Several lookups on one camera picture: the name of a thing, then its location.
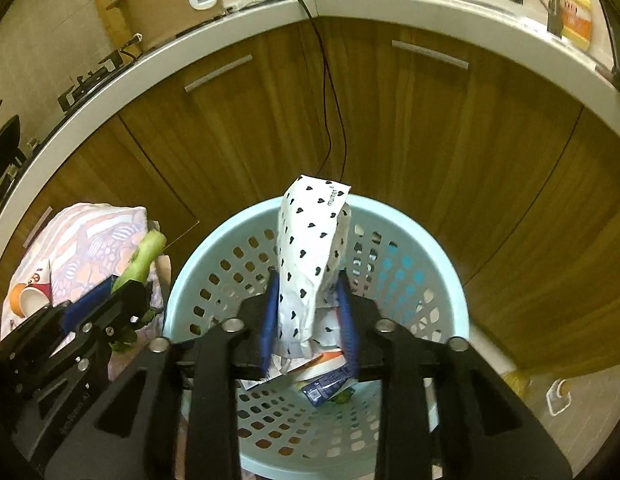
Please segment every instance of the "yellow bottle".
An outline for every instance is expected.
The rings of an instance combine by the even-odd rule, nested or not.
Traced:
[[[561,0],[563,35],[581,50],[590,48],[592,0]]]

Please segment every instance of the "red and white cup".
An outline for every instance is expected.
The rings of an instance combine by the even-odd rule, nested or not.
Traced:
[[[43,260],[37,264],[37,270],[28,280],[19,296],[19,305],[24,317],[30,317],[37,310],[52,302],[50,285],[50,261]]]

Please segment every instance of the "white paper bag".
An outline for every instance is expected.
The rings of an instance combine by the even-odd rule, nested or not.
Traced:
[[[327,311],[321,317],[326,321],[315,325],[315,311],[336,306],[334,284],[350,226],[350,207],[345,203],[349,191],[350,186],[302,175],[284,196],[277,231],[280,281],[276,345],[276,353],[283,357],[312,358],[315,330],[315,345],[338,344],[336,316]]]

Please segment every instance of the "light blue plastic basket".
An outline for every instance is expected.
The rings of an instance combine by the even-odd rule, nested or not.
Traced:
[[[281,198],[252,206],[227,220],[183,267],[168,301],[164,335],[180,342],[234,316],[240,303],[264,292],[276,266]],[[385,317],[416,337],[445,342],[468,338],[466,299],[439,244],[401,212],[350,195],[352,223],[343,265],[355,294],[374,299]],[[437,410],[430,380],[430,425]],[[380,384],[355,386],[345,405],[314,409],[291,380],[281,377],[236,398],[242,467],[274,480],[350,480],[374,471]]]

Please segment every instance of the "white countertop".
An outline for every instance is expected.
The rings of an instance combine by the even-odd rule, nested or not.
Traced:
[[[507,57],[554,82],[620,136],[620,94],[586,55],[525,16],[464,0],[306,0],[314,16],[365,18],[422,28]],[[43,147],[0,214],[0,259],[30,204],[55,171],[99,126],[181,68],[230,44],[306,20],[296,0],[257,7],[205,25],[142,58],[94,95]]]

